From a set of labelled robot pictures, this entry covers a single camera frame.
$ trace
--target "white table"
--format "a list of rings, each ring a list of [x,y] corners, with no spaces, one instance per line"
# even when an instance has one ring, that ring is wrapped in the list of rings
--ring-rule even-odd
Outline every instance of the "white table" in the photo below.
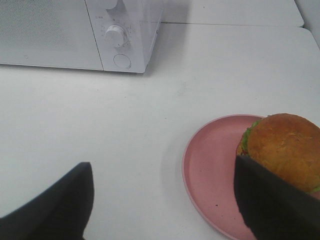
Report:
[[[304,21],[294,0],[164,0],[163,22],[292,26]]]
[[[87,240],[227,239],[186,193],[190,137],[230,114],[320,125],[319,66],[303,28],[200,24],[163,24],[144,75],[0,66],[0,216],[90,161]]]

